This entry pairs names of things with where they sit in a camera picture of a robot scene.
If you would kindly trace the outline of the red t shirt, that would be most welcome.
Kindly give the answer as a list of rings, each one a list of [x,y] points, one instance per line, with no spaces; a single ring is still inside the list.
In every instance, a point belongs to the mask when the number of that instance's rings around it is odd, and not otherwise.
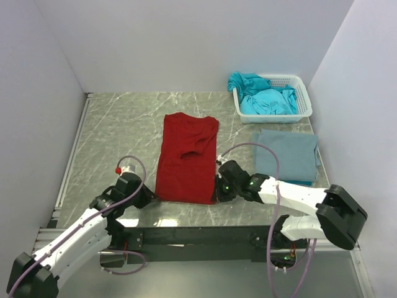
[[[219,121],[183,112],[164,117],[155,194],[162,201],[211,205]]]

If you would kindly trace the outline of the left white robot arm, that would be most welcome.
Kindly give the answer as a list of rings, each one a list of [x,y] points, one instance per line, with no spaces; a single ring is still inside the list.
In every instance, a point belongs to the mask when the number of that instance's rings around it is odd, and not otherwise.
[[[84,263],[101,251],[146,258],[130,251],[125,227],[117,220],[130,206],[142,209],[156,199],[134,173],[122,173],[115,185],[95,197],[80,218],[60,236],[33,255],[21,253],[13,262],[7,294],[9,297],[56,297],[60,287]]]

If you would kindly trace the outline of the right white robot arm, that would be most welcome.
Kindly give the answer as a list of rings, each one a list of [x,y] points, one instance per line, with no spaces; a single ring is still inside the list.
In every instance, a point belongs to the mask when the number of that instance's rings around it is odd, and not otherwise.
[[[344,250],[353,250],[368,219],[367,212],[341,186],[313,188],[277,181],[265,174],[248,174],[234,160],[217,161],[215,197],[228,202],[242,197],[300,212],[276,220],[272,240],[281,248],[301,239],[326,239]]]

